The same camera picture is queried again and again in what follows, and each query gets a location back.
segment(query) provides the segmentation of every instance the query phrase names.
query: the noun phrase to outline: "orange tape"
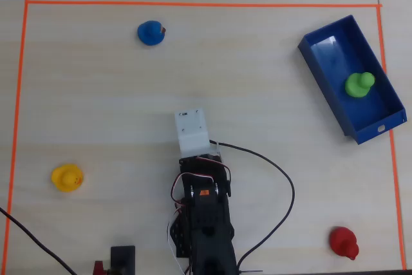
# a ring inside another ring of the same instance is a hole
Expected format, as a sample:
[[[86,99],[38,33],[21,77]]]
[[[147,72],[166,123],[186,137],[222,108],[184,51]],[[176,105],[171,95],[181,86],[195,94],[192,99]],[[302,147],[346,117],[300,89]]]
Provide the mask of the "orange tape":
[[[23,26],[21,30],[21,42],[20,42],[19,73],[17,75],[17,89],[16,89],[16,94],[15,94],[12,162],[10,164],[10,181],[8,184],[7,213],[9,214],[12,213],[12,202],[13,202],[15,155],[16,155],[16,150],[17,150],[17,134],[19,132],[21,74],[23,72],[24,43],[26,42],[27,12],[28,12],[28,0],[24,0]],[[6,274],[9,232],[10,232],[10,219],[7,218],[6,219],[6,231],[5,231],[5,244],[3,245],[3,262],[1,264],[1,275]]]
[[[386,60],[385,60],[385,47],[384,47],[384,35],[382,31],[382,19],[380,17],[380,7],[376,7],[376,15],[378,19],[378,33],[379,33],[379,45],[380,45],[380,57],[382,59],[382,68],[386,73]],[[391,141],[391,156],[392,156],[392,170],[393,170],[393,182],[395,185],[395,201],[397,205],[397,221],[398,221],[398,237],[399,237],[399,250],[400,260],[402,262],[402,269],[406,270],[406,255],[404,246],[404,229],[402,226],[402,209],[400,208],[400,193],[399,193],[399,180],[398,180],[398,167],[397,156],[395,151],[395,138],[393,131],[389,131],[389,139]]]
[[[382,34],[382,21],[380,18],[381,4],[316,4],[316,3],[274,3],[274,4],[258,4],[258,3],[173,3],[173,2],[149,2],[149,1],[45,1],[45,0],[24,0],[24,14],[23,14],[23,27],[21,31],[20,42],[20,58],[19,58],[19,71],[17,76],[17,89],[15,98],[15,111],[14,111],[14,131],[13,131],[13,146],[12,146],[12,161],[10,166],[10,182],[8,187],[8,201],[7,212],[12,212],[13,202],[13,188],[14,188],[14,174],[15,174],[15,159],[17,151],[17,136],[19,132],[19,111],[20,111],[20,96],[21,96],[21,80],[23,73],[23,60],[24,60],[24,44],[26,41],[26,29],[27,29],[27,15],[28,5],[140,5],[140,6],[196,6],[196,7],[227,7],[227,8],[376,8],[377,20],[378,20],[378,32],[380,43],[380,55],[382,57],[382,67],[386,72],[386,61],[384,51],[384,41]],[[402,268],[406,270],[406,258],[405,248],[403,241],[403,228],[402,228],[402,212],[400,208],[400,195],[397,173],[397,162],[395,152],[395,141],[393,132],[389,132],[391,141],[391,156],[392,156],[392,168],[393,168],[393,180],[395,183],[395,199],[397,206],[397,220],[398,220],[398,235],[399,235],[399,247],[400,257],[402,261]],[[1,275],[6,274],[6,263],[8,254],[8,240],[10,234],[10,220],[6,219],[5,229],[5,242],[3,246],[3,262],[1,265]]]
[[[129,6],[208,6],[225,8],[377,8],[381,4],[324,4],[324,3],[173,3],[159,1],[66,1],[29,0],[38,5],[129,5]]]

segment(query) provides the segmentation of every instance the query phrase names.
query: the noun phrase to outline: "blue plastic box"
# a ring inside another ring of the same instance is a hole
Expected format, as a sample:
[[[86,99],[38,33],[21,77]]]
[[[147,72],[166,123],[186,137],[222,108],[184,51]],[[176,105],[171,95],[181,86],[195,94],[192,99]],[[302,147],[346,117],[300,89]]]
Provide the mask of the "blue plastic box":
[[[406,121],[406,111],[352,15],[306,34],[299,49],[345,135],[358,144]],[[352,73],[370,72],[363,98],[345,91]]]

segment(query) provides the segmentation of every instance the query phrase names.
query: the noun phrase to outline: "black cable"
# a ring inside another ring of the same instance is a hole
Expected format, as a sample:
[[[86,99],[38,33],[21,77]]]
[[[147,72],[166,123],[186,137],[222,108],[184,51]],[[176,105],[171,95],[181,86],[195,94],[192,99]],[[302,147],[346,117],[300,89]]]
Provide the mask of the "black cable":
[[[217,142],[210,140],[211,144],[217,144]],[[260,247],[260,245],[262,245],[263,243],[265,243],[271,236],[272,234],[274,234],[274,232],[282,225],[282,223],[286,220],[286,218],[288,218],[290,211],[292,210],[293,206],[294,206],[294,202],[295,202],[295,186],[293,181],[290,179],[289,175],[286,174],[286,172],[284,172],[277,164],[275,164],[273,161],[271,161],[270,159],[266,158],[263,155],[260,155],[259,153],[255,152],[255,151],[251,151],[249,149],[246,148],[242,148],[239,146],[235,146],[235,145],[231,145],[231,144],[227,144],[227,143],[220,143],[219,145],[221,146],[226,146],[226,147],[230,147],[230,148],[234,148],[237,149],[239,151],[245,151],[246,153],[250,153],[252,155],[258,156],[259,158],[262,158],[263,160],[267,161],[268,163],[272,164],[274,167],[276,167],[276,169],[278,169],[289,181],[290,183],[290,187],[292,188],[292,201],[290,201],[290,206],[288,211],[286,212],[285,216],[282,218],[282,220],[269,232],[268,235],[266,235],[259,243],[257,243],[255,246],[253,246],[251,249],[249,249],[239,260],[238,262],[238,272],[239,274],[241,273],[240,271],[240,265],[243,262],[243,260],[252,252],[254,252],[257,248]]]
[[[46,246],[44,246],[29,230],[26,229],[24,225],[19,223],[12,215],[8,214],[4,209],[0,207],[0,212],[2,212],[8,219],[13,221],[16,226],[18,226],[20,229],[23,230],[24,233],[26,233],[29,238],[33,240],[42,250],[47,252],[50,256],[55,258],[57,262],[59,262],[71,275],[77,275],[74,270],[72,270],[63,260],[61,260],[54,252],[49,250]]]
[[[192,261],[189,258],[189,265],[187,266],[187,268],[185,269],[185,275],[187,274],[187,272],[189,272],[189,275],[191,275],[191,266],[192,266]]]

